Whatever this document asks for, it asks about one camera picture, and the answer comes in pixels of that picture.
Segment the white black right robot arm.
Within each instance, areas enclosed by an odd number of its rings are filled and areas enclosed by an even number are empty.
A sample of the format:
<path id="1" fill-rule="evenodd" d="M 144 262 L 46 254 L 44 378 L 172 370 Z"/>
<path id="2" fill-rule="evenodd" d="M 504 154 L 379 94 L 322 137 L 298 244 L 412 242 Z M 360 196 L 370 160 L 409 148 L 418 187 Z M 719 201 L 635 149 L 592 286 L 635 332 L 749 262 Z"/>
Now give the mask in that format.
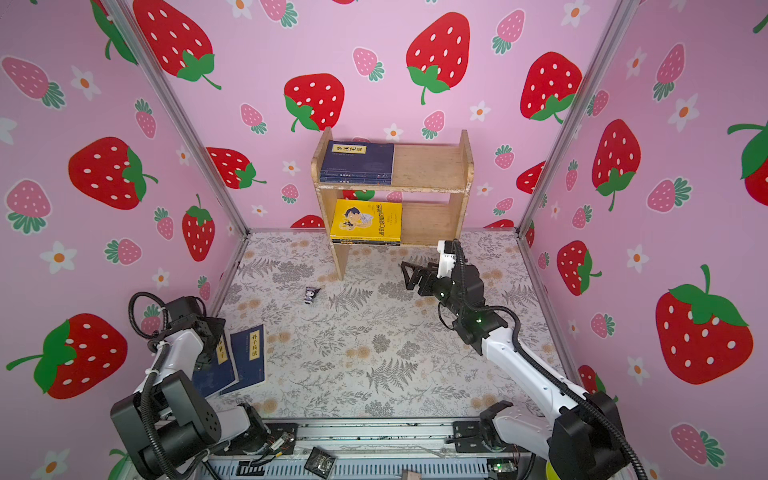
<path id="1" fill-rule="evenodd" d="M 486 303 L 475 266 L 404 262 L 401 270 L 406 288 L 436 298 L 439 311 L 455 317 L 449 329 L 506 372 L 540 410 L 535 416 L 510 403 L 490 408 L 482 416 L 490 445 L 528 450 L 546 460 L 556 479 L 613 479 L 625 471 L 646 478 L 614 400 L 574 384 L 532 353 L 519 338 L 519 317 Z"/>

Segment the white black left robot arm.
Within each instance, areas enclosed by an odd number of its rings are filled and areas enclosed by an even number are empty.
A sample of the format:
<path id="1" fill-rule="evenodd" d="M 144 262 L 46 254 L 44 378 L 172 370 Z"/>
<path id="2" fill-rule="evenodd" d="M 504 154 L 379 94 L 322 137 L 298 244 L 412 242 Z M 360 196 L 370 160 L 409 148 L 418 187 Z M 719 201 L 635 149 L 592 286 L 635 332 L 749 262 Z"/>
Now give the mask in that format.
<path id="1" fill-rule="evenodd" d="M 209 316 L 198 297 L 166 303 L 146 291 L 131 296 L 128 318 L 154 361 L 110 417 L 141 478 L 187 479 L 214 454 L 266 445 L 271 431 L 256 409 L 240 404 L 215 411 L 193 384 L 193 373 L 216 359 L 225 319 Z"/>

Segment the navy book yellow label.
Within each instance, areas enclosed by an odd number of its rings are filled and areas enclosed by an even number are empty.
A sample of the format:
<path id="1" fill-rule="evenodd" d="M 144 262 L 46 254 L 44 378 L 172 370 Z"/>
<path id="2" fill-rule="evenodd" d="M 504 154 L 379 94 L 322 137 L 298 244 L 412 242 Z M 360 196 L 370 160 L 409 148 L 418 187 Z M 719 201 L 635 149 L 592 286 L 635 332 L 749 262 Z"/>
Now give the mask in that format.
<path id="1" fill-rule="evenodd" d="M 391 185 L 392 179 L 387 176 L 349 176 L 321 174 L 320 183 L 355 184 L 355 185 Z"/>

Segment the black antler cover book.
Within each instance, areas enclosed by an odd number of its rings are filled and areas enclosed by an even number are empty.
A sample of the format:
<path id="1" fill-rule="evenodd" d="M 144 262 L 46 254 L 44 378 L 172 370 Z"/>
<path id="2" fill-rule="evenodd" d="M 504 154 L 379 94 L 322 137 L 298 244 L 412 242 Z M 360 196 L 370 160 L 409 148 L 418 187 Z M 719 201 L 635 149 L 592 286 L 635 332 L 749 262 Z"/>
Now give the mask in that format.
<path id="1" fill-rule="evenodd" d="M 348 239 L 332 239 L 334 245 L 374 245 L 374 246 L 400 246 L 400 241 L 379 241 L 379 240 L 348 240 Z"/>

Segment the yellow cartoon cover book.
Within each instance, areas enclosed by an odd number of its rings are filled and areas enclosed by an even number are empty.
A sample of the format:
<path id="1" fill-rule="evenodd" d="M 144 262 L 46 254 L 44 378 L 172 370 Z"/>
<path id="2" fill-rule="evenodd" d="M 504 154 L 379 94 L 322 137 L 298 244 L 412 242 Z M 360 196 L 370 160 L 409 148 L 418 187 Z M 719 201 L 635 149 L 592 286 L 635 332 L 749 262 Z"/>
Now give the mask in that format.
<path id="1" fill-rule="evenodd" d="M 331 221 L 330 239 L 400 241 L 400 203 L 340 199 Z"/>

